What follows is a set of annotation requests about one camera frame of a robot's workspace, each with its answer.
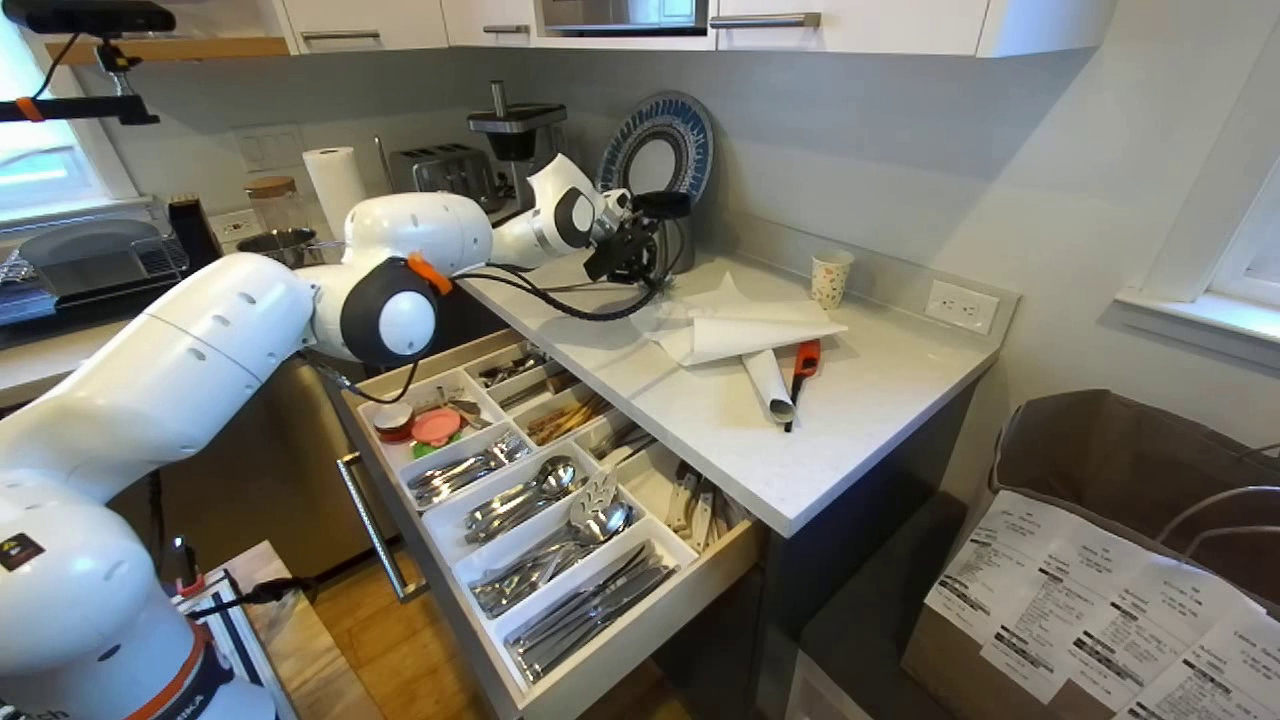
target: kitchen appliance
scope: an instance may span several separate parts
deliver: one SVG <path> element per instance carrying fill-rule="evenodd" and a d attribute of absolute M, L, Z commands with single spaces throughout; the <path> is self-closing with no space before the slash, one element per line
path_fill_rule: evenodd
<path fill-rule="evenodd" d="M 0 227 L 0 327 L 141 309 L 188 271 L 141 204 Z"/>
<path fill-rule="evenodd" d="M 542 0 L 555 38 L 707 38 L 707 0 Z"/>
<path fill-rule="evenodd" d="M 289 267 L 314 267 L 326 260 L 316 233 L 309 233 L 309 227 L 271 227 L 271 233 L 242 241 L 242 250 L 271 258 Z"/>
<path fill-rule="evenodd" d="M 428 144 L 393 151 L 390 177 L 405 193 L 458 193 L 474 197 L 482 210 L 500 204 L 487 156 L 470 144 Z"/>
<path fill-rule="evenodd" d="M 514 184 L 503 204 L 487 211 L 498 224 L 533 210 L 530 177 L 561 151 L 563 117 L 563 105 L 510 105 L 503 85 L 487 85 L 487 111 L 474 111 L 470 128 L 487 136 Z"/>

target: cable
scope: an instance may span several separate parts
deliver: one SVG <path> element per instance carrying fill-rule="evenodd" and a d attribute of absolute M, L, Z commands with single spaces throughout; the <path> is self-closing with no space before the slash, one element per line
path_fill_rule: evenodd
<path fill-rule="evenodd" d="M 76 47 L 76 42 L 80 42 L 80 33 L 73 33 L 73 38 L 66 42 L 66 47 L 53 57 L 53 64 L 47 64 L 41 90 L 32 92 L 32 102 L 47 92 L 53 73 L 66 64 L 66 57 Z"/>
<path fill-rule="evenodd" d="M 405 383 L 398 388 L 398 398 L 374 398 L 374 391 L 365 391 L 359 383 L 353 383 L 349 376 L 340 376 L 340 373 L 334 373 L 334 376 L 340 380 L 345 391 L 353 391 L 353 398 L 359 398 L 359 402 L 367 402 L 367 403 L 401 403 L 401 402 L 410 398 L 413 380 L 416 380 L 416 370 L 422 370 L 422 362 L 410 364 L 410 376 L 405 376 Z"/>
<path fill-rule="evenodd" d="M 683 251 L 689 251 L 689 236 L 681 233 L 681 250 L 677 250 L 677 251 L 662 251 L 662 258 L 663 258 L 663 267 L 662 267 L 655 277 L 643 277 L 643 281 L 641 281 L 643 291 L 641 291 L 631 306 L 609 309 L 609 314 L 589 314 L 589 309 L 576 309 L 576 306 L 563 306 L 563 300 L 554 297 L 554 291 L 579 291 L 579 290 L 592 290 L 592 286 L 542 290 L 542 286 L 533 286 L 533 281 L 525 277 L 525 267 L 514 267 L 514 263 L 487 263 L 487 267 L 510 271 L 510 277 L 462 271 L 458 281 L 510 286 L 510 290 L 522 290 L 522 291 L 554 306 L 554 309 L 563 314 L 563 315 L 592 321 L 592 326 L 609 326 L 609 321 L 619 321 L 619 315 L 641 314 L 641 309 L 663 290 L 663 281 L 670 281 L 673 267 L 683 260 Z"/>
<path fill-rule="evenodd" d="M 196 608 L 188 612 L 188 622 L 200 622 L 200 616 L 216 616 L 216 612 L 228 612 L 237 603 L 277 603 L 285 602 L 289 593 L 309 593 L 316 580 L 309 575 L 277 575 L 277 580 L 260 580 L 252 593 L 228 602 L 228 603 L 207 603 L 207 608 Z"/>
<path fill-rule="evenodd" d="M 514 277 L 462 271 L 458 281 L 510 286 L 510 290 L 522 290 L 522 291 L 554 306 L 554 309 L 563 314 L 563 315 L 592 321 L 592 326 L 609 326 L 609 321 L 631 315 L 638 309 L 643 309 L 643 306 L 662 291 L 662 281 L 641 281 L 643 291 L 641 291 L 631 306 L 609 309 L 609 314 L 589 314 L 589 309 L 576 309 L 576 306 L 555 300 L 555 291 L 570 291 L 570 290 L 536 290 L 536 286 L 533 286 L 530 277 L 522 277 L 522 271 L 514 271 Z"/>

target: white cabinet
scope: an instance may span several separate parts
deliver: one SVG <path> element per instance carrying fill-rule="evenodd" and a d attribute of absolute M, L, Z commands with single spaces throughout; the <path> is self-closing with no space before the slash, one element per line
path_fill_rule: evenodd
<path fill-rule="evenodd" d="M 1113 0 L 717 0 L 717 47 L 1030 57 L 1091 47 Z"/>
<path fill-rule="evenodd" d="M 494 47 L 533 42 L 533 0 L 445 0 L 447 44 Z"/>
<path fill-rule="evenodd" d="M 445 47 L 442 0 L 277 0 L 293 57 Z"/>

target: wall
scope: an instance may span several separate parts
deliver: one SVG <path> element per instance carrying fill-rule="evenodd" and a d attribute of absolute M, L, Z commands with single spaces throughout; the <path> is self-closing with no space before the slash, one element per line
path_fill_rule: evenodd
<path fill-rule="evenodd" d="M 500 77 L 522 102 L 563 102 L 574 151 L 598 165 L 641 97 L 683 90 L 717 117 L 722 245 L 737 241 L 728 219 L 774 219 L 1023 297 L 947 482 L 970 494 L 1001 415 L 1040 391 L 1109 383 L 1250 444 L 1280 435 L 1277 376 L 1109 321 L 1176 224 L 1273 19 L 1273 0 L 1123 0 L 1106 47 L 998 64 L 422 52 L 158 69 L 141 90 L 177 119 L 119 144 L 144 188 L 231 204 L 260 128 L 285 124 L 289 151 L 367 132 L 474 141 L 466 111 Z"/>

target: paper towel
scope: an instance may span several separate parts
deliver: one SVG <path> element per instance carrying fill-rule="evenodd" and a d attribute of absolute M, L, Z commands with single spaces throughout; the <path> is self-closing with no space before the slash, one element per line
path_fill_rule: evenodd
<path fill-rule="evenodd" d="M 340 150 L 309 150 L 306 165 L 309 165 L 316 199 L 326 210 L 330 233 L 337 241 L 345 241 L 345 219 L 349 219 L 353 204 L 359 204 L 367 197 L 359 167 L 357 167 L 357 150 L 345 150 L 345 144 Z"/>
<path fill-rule="evenodd" d="M 752 353 L 743 357 L 743 364 L 755 383 L 760 410 L 781 423 L 793 419 L 797 410 L 793 410 L 785 370 L 776 364 L 776 353 L 774 349 Z"/>
<path fill-rule="evenodd" d="M 724 271 L 722 290 L 677 300 L 677 309 L 649 321 L 641 331 L 663 344 L 677 364 L 691 370 L 815 336 L 839 336 L 846 326 L 830 321 L 830 314 L 807 297 L 752 300 Z"/>

